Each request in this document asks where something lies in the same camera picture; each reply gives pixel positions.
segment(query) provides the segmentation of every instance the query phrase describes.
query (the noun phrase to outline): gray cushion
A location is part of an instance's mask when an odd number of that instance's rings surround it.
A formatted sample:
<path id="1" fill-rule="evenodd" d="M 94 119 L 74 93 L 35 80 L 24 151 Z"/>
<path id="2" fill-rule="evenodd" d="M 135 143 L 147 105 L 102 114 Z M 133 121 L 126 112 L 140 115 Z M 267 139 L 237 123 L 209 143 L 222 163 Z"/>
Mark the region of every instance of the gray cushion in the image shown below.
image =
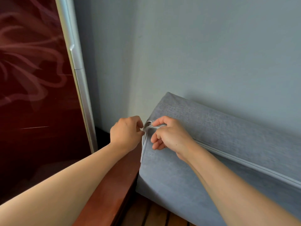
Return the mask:
<path id="1" fill-rule="evenodd" d="M 150 120 L 163 115 L 179 119 L 195 140 L 223 156 L 217 158 L 232 171 L 301 219 L 301 191 L 297 188 L 301 142 L 297 138 L 171 93 L 162 98 Z M 195 225 L 224 225 L 190 167 L 169 149 L 152 150 L 153 132 L 150 129 L 144 138 L 136 191 Z"/>

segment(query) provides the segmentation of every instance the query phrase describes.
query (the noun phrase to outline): red wardrobe door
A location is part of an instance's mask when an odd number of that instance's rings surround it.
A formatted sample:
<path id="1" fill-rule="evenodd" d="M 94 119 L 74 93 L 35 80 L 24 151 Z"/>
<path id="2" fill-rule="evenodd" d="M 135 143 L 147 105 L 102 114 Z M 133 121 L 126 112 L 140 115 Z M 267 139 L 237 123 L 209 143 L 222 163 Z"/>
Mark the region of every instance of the red wardrobe door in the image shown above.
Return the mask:
<path id="1" fill-rule="evenodd" d="M 0 195 L 88 154 L 55 0 L 0 0 Z"/>

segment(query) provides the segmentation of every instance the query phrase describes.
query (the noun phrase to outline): wooden slat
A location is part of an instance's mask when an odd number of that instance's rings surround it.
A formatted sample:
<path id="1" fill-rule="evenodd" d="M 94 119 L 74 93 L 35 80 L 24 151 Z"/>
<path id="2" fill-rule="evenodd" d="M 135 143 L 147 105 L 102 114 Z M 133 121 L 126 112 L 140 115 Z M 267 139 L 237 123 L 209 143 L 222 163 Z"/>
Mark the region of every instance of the wooden slat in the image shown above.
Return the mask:
<path id="1" fill-rule="evenodd" d="M 100 182 L 73 226 L 111 226 L 140 168 L 141 143 Z"/>
<path id="2" fill-rule="evenodd" d="M 145 226 L 165 226 L 167 210 L 163 207 L 152 203 Z"/>
<path id="3" fill-rule="evenodd" d="M 169 216 L 168 226 L 187 226 L 187 221 L 171 213 Z"/>
<path id="4" fill-rule="evenodd" d="M 149 200 L 139 194 L 127 211 L 121 226 L 141 226 L 148 208 Z"/>

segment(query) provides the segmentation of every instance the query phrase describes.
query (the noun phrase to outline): right arm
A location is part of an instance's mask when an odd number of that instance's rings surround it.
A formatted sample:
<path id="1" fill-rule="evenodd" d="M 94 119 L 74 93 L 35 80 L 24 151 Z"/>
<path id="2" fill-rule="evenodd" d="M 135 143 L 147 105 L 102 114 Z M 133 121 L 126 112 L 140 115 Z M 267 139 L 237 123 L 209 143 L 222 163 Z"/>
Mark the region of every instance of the right arm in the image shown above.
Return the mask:
<path id="1" fill-rule="evenodd" d="M 179 121 L 164 116 L 153 122 L 167 126 L 151 138 L 153 149 L 175 151 L 196 173 L 227 225 L 299 225 L 301 222 L 246 183 L 199 146 Z"/>

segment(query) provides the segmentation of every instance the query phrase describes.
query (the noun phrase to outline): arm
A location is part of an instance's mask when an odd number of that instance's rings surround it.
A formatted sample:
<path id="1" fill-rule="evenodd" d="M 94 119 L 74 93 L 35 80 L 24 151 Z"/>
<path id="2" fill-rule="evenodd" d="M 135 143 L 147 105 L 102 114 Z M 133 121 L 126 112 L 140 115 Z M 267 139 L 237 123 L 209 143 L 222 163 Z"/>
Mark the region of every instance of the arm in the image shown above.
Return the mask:
<path id="1" fill-rule="evenodd" d="M 111 143 L 0 206 L 0 225 L 72 225 L 90 196 L 144 132 L 140 117 L 121 118 Z"/>
<path id="2" fill-rule="evenodd" d="M 153 125 L 162 123 L 167 126 L 152 136 L 153 149 L 168 147 L 189 164 L 227 225 L 301 225 L 298 219 L 200 147 L 177 120 L 162 117 Z"/>

